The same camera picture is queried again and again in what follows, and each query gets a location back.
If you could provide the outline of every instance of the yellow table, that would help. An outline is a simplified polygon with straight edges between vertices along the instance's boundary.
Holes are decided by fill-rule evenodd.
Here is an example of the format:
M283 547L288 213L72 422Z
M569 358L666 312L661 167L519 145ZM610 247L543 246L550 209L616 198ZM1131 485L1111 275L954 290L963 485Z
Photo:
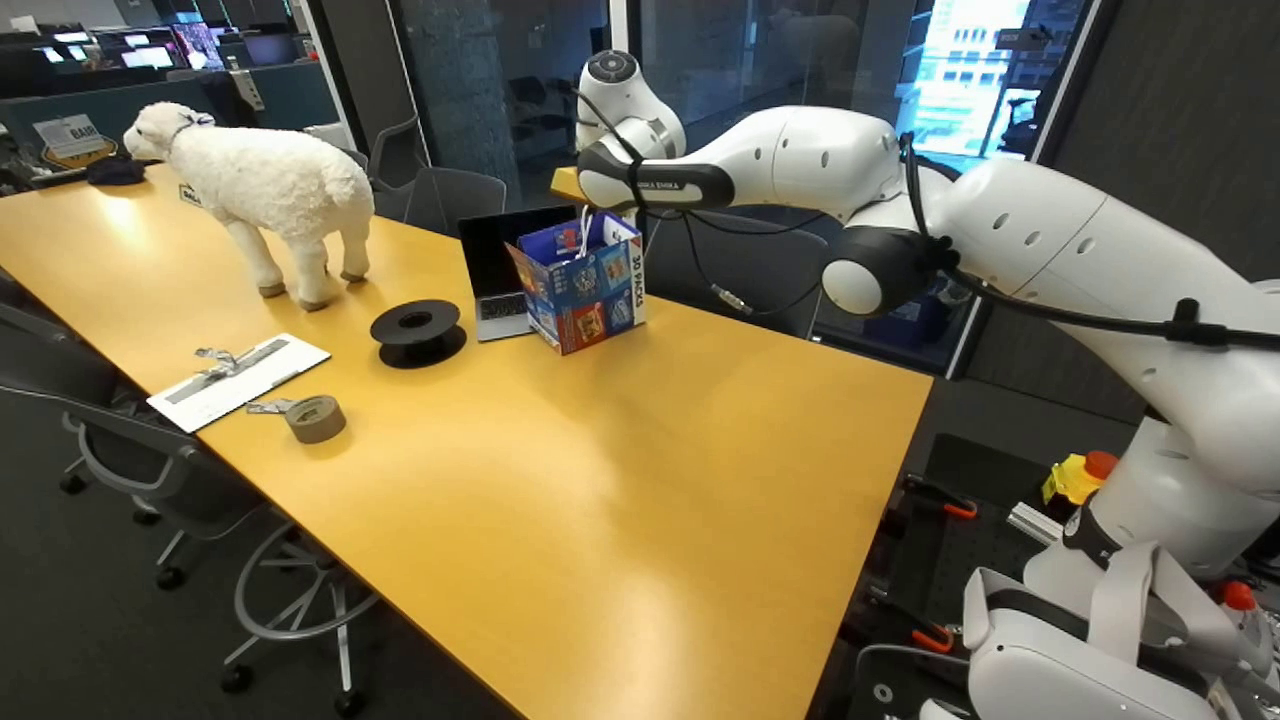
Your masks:
M525 715L801 720L926 379L651 300L649 328L384 370L369 324L457 300L457 242L377 220L371 280L259 300L220 228L152 184L0 202L0 265L156 391L194 347L296 331L343 437L226 416L204 444Z

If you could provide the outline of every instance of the notepad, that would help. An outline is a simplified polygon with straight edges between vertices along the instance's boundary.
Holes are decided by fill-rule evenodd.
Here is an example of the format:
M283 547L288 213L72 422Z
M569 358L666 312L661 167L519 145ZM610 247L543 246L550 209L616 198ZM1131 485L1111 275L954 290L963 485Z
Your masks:
M231 370L204 370L173 387L146 396L146 404L169 416L182 433L201 433L220 416L252 404L255 396L305 378L309 370L324 364L326 351L300 341L300 335L268 335L235 358Z

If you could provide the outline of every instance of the box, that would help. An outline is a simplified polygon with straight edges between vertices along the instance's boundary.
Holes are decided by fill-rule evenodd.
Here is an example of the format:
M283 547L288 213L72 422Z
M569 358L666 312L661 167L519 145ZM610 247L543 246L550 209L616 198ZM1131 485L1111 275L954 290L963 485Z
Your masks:
M507 246L532 328L569 351L644 324L638 232L606 213L525 232Z

